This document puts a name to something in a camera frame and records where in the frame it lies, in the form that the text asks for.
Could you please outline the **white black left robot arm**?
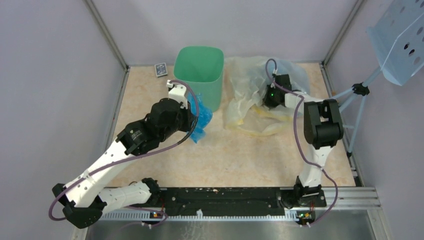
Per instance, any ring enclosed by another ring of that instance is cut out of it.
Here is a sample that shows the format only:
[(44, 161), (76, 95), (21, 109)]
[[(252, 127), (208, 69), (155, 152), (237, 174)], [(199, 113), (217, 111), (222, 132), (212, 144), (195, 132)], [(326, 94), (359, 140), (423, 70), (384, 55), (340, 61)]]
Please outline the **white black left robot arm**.
[(156, 206), (162, 197), (161, 189), (151, 177), (124, 187), (109, 188), (108, 183), (139, 158), (153, 156), (182, 144), (193, 133), (199, 118), (199, 102), (191, 104), (162, 98), (153, 104), (143, 119), (128, 123), (109, 148), (74, 180), (58, 183), (52, 188), (55, 200), (48, 214), (60, 203), (62, 220), (84, 229), (97, 222), (103, 214), (124, 207), (146, 204)]

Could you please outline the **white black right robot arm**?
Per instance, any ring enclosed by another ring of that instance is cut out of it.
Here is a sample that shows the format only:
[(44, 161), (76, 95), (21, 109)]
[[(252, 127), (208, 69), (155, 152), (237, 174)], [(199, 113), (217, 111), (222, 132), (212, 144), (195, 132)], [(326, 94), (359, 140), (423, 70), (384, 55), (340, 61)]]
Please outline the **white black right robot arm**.
[(327, 158), (344, 130), (338, 102), (321, 99), (294, 90), (288, 74), (271, 75), (271, 84), (266, 87), (263, 103), (266, 107), (285, 107), (294, 111), (294, 116), (303, 115), (303, 135), (308, 144), (308, 154), (299, 152), (304, 167), (296, 177), (293, 190), (282, 194), (280, 203), (285, 208), (310, 206), (321, 200), (322, 174)]

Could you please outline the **blue plastic trash bag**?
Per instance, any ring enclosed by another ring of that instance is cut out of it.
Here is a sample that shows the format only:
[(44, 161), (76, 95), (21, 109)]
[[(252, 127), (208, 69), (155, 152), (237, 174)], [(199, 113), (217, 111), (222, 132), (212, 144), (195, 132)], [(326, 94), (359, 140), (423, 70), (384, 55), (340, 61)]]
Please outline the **blue plastic trash bag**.
[(197, 124), (193, 133), (190, 135), (190, 139), (197, 144), (206, 136), (205, 128), (211, 122), (213, 118), (213, 112), (205, 106), (203, 103), (203, 96), (201, 94), (196, 94), (195, 96), (198, 103), (199, 114)]

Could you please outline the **clear yellow-edged plastic bag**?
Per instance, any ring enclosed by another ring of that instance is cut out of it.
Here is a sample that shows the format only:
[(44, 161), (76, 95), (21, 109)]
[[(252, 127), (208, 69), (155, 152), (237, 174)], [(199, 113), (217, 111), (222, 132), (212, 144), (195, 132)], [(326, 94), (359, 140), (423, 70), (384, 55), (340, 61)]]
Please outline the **clear yellow-edged plastic bag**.
[(287, 74), (293, 90), (310, 93), (310, 81), (304, 68), (277, 58), (267, 63), (266, 56), (228, 57), (224, 60), (226, 76), (231, 84), (232, 98), (224, 115), (224, 127), (244, 134), (264, 137), (277, 134), (293, 124), (294, 108), (264, 105), (268, 74)]

